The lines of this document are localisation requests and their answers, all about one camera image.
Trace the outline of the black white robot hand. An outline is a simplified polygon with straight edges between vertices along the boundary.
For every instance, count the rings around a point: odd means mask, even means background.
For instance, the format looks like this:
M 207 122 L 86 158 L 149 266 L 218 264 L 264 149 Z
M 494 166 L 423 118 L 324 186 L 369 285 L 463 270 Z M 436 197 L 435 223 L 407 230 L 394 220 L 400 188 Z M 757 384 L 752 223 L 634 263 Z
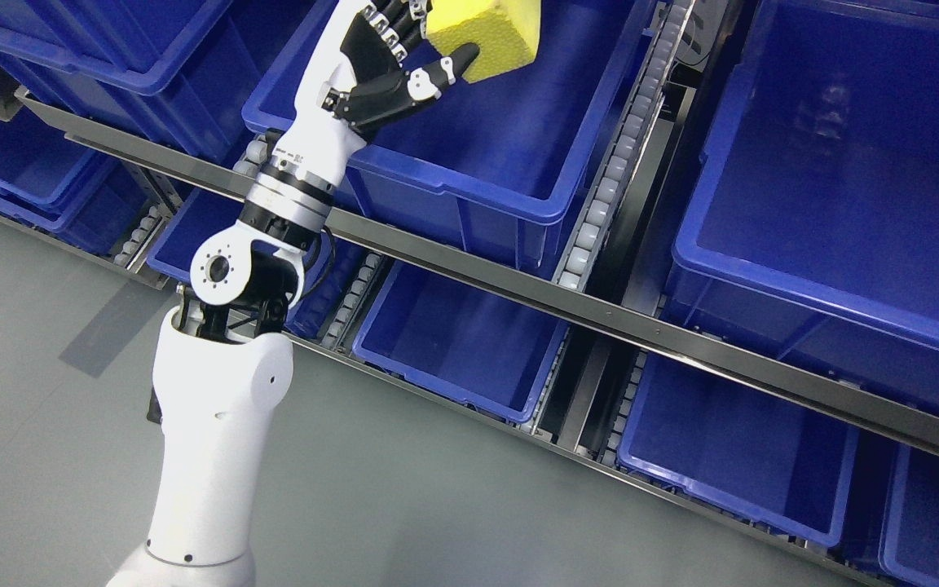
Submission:
M 417 69 L 405 60 L 425 40 L 428 1 L 340 1 L 294 96 L 297 115 L 262 177 L 310 192 L 332 191 L 355 152 L 388 124 L 425 110 L 481 55 L 469 42 Z

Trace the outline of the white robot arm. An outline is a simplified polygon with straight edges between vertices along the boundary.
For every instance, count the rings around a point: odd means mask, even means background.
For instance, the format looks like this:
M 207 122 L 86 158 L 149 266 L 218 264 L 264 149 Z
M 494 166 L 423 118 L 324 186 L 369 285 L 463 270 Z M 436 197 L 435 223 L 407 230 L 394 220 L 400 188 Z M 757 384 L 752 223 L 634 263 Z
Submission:
M 112 586 L 254 584 L 258 472 L 293 375 L 282 327 L 302 296 L 302 258 L 362 145 L 284 137 L 239 218 L 194 253 L 193 291 L 161 323 L 153 361 L 164 461 L 152 524 Z

